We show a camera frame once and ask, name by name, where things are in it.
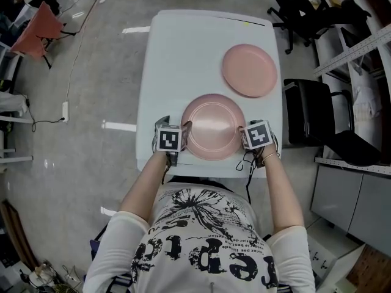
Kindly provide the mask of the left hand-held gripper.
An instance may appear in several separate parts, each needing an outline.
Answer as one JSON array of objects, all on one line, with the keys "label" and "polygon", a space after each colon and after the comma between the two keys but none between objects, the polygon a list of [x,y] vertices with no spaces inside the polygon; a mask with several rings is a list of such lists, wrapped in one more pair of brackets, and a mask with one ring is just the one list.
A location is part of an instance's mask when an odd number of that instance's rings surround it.
[{"label": "left hand-held gripper", "polygon": [[192,121],[188,120],[182,126],[170,125],[170,116],[166,115],[155,122],[153,151],[165,152],[168,166],[176,166],[178,155],[188,143],[188,132],[191,131]]}]

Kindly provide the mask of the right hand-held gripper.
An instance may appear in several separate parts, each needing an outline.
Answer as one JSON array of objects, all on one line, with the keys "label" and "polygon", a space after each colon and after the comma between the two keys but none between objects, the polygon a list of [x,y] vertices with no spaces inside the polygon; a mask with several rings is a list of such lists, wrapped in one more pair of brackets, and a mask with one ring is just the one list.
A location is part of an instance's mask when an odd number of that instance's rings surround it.
[{"label": "right hand-held gripper", "polygon": [[252,154],[251,164],[256,167],[264,167],[263,153],[269,145],[274,145],[278,152],[278,140],[271,130],[267,120],[251,120],[249,126],[240,126],[239,134],[241,144],[246,154]]}]

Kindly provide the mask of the pink big plate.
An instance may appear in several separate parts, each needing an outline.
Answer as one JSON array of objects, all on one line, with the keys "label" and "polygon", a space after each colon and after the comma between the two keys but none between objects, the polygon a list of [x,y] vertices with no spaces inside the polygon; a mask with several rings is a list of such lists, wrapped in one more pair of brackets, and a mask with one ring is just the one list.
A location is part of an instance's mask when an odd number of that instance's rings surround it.
[{"label": "pink big plate", "polygon": [[192,122],[187,149],[207,161],[224,160],[241,148],[238,128],[246,122],[240,107],[219,94],[202,95],[190,102],[181,122]]},{"label": "pink big plate", "polygon": [[231,47],[222,60],[222,76],[241,95],[268,95],[277,84],[277,67],[263,49],[250,44]]}]

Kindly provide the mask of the person's right forearm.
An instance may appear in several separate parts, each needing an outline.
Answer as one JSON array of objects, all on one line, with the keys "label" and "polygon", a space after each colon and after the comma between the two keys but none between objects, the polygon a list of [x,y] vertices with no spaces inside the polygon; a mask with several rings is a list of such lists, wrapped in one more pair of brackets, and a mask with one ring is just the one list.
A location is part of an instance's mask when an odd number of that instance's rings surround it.
[{"label": "person's right forearm", "polygon": [[274,234],[292,226],[304,226],[299,200],[274,145],[263,153]]}]

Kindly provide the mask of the person's left forearm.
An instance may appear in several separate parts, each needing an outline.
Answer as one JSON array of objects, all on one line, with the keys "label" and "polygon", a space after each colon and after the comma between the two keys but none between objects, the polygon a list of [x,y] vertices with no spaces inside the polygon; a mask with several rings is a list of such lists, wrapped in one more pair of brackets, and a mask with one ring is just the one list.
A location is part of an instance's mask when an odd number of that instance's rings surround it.
[{"label": "person's left forearm", "polygon": [[147,161],[129,192],[125,195],[119,211],[130,212],[149,221],[157,191],[166,170],[167,156],[156,151]]}]

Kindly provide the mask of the white folding table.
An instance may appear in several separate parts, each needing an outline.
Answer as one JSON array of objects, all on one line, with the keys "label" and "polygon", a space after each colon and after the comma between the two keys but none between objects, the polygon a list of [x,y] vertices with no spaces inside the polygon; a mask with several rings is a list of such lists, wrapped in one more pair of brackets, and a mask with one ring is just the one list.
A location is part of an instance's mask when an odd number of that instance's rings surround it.
[{"label": "white folding table", "polygon": [[181,121],[188,104],[216,93],[232,99],[246,121],[267,120],[277,140],[283,136],[282,83],[260,98],[237,94],[222,77],[225,53],[239,44],[255,45],[279,65],[276,35],[268,20],[206,10],[163,10],[148,35],[139,95],[136,161],[142,169],[152,155],[155,122]]}]

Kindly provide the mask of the grey cabinet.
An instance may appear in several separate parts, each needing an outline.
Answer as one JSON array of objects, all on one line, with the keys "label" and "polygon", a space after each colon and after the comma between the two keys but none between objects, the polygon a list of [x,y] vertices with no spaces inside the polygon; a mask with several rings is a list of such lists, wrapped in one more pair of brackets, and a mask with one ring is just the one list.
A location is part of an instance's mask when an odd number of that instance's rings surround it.
[{"label": "grey cabinet", "polygon": [[311,210],[391,257],[391,178],[320,165]]}]

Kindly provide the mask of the white metal shelf rack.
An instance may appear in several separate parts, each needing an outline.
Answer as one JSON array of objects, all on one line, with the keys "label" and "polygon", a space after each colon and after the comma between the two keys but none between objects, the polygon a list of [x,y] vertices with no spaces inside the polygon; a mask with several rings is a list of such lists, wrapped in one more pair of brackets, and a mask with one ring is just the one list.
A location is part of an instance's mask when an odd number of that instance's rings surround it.
[{"label": "white metal shelf rack", "polygon": [[[387,89],[382,89],[384,92],[379,89],[380,98],[386,98],[388,95],[388,99],[390,100],[389,107],[386,107],[385,104],[382,105],[382,119],[391,120],[391,48],[388,47],[388,44],[391,43],[391,23],[386,26],[382,25],[378,14],[375,12],[375,9],[372,8],[372,5],[370,2],[368,2],[368,0],[353,1],[361,9],[370,13],[371,17],[367,19],[367,26],[371,32],[371,35],[353,47],[345,49],[341,54],[333,57],[324,64],[321,64],[319,67],[314,69],[313,73],[314,76],[325,75],[329,71],[342,66],[345,63],[349,65],[349,63],[351,63],[354,59],[363,57],[365,54],[368,54],[373,50],[377,50],[387,81]],[[391,16],[391,0],[388,0],[386,6],[386,14]],[[315,159],[315,162],[353,170],[360,170],[363,172],[375,173],[379,175],[391,176],[391,163],[387,163],[386,165],[378,163],[367,167],[358,167],[338,159],[319,158]]]}]

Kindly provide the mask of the person's white printed shirt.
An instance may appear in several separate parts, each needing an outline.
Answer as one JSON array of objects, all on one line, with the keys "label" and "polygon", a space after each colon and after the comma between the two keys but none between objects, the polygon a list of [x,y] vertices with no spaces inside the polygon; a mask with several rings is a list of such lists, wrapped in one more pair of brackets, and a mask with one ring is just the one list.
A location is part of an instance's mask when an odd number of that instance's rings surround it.
[{"label": "person's white printed shirt", "polygon": [[241,196],[211,186],[168,183],[147,222],[112,216],[84,282],[104,293],[118,275],[130,293],[315,293],[307,232],[292,226],[264,241]]}]

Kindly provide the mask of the black office chair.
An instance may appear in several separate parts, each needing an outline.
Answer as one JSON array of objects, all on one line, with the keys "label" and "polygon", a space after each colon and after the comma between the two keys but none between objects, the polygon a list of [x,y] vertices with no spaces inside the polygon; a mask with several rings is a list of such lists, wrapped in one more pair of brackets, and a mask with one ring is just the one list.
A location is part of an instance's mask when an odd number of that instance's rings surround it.
[{"label": "black office chair", "polygon": [[329,6],[326,0],[320,0],[320,5],[314,7],[309,0],[276,0],[279,10],[271,7],[267,14],[276,14],[282,21],[274,23],[288,31],[288,48],[286,54],[293,50],[293,35],[303,39],[306,47],[317,40],[328,29],[336,24],[365,24],[371,14],[355,2],[344,0],[340,7]]}]

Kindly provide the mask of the black cloth stand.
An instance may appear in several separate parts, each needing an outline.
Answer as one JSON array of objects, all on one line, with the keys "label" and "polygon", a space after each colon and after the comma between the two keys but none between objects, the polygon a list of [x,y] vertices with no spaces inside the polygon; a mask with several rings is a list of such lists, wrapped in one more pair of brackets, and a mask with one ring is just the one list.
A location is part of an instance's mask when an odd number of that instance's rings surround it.
[{"label": "black cloth stand", "polygon": [[[48,49],[48,47],[53,43],[53,41],[60,40],[62,38],[68,37],[68,36],[74,37],[75,35],[76,35],[76,32],[67,32],[67,31],[61,30],[60,37],[58,37],[58,38],[39,37],[39,39],[41,42],[43,42],[44,50],[46,51]],[[42,57],[44,58],[48,68],[51,69],[52,65],[49,63],[48,58],[45,55],[42,55]]]}]

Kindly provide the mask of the white desk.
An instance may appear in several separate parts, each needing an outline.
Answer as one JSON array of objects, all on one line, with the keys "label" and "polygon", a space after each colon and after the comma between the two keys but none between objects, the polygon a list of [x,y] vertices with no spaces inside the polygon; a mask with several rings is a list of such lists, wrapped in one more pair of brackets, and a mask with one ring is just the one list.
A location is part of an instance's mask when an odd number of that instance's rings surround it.
[{"label": "white desk", "polygon": [[[0,121],[6,121],[9,123],[33,124],[32,119],[3,116],[3,115],[0,115]],[[0,146],[0,165],[17,163],[17,162],[29,162],[34,160],[34,157],[32,155],[16,156],[15,153],[16,153],[15,148],[4,148],[4,145],[2,143]]]}]

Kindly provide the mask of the salmon pink chair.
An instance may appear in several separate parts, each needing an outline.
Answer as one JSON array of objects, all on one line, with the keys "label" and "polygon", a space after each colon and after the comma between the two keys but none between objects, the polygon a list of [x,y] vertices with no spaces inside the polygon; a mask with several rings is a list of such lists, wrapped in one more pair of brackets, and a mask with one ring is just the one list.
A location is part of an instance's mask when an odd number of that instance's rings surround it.
[{"label": "salmon pink chair", "polygon": [[11,52],[28,54],[39,59],[46,54],[43,38],[58,39],[64,25],[51,11],[49,5],[42,2],[37,13],[32,17],[27,28],[11,47]]}]

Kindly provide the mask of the brown wooden board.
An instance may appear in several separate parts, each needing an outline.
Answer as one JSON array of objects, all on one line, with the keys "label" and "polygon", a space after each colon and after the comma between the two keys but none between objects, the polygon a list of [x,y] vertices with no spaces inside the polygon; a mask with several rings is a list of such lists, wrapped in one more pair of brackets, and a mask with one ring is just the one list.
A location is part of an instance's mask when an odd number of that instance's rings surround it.
[{"label": "brown wooden board", "polygon": [[31,270],[34,270],[39,266],[39,264],[24,233],[18,211],[9,203],[8,200],[3,200],[0,203],[0,213],[5,224],[7,234],[19,256],[20,261],[22,261]]}]

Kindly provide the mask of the black metal-frame chair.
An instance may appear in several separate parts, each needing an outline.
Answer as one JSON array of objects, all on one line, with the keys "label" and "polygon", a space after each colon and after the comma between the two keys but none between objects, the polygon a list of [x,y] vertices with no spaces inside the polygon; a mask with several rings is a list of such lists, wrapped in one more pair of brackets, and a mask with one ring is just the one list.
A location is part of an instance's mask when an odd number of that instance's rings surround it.
[{"label": "black metal-frame chair", "polygon": [[[327,84],[307,79],[283,81],[288,140],[293,146],[327,146],[343,161],[358,167],[375,165],[381,152],[355,133],[353,100],[348,90],[331,92]],[[336,132],[332,98],[342,96],[347,103],[349,129]]]}]

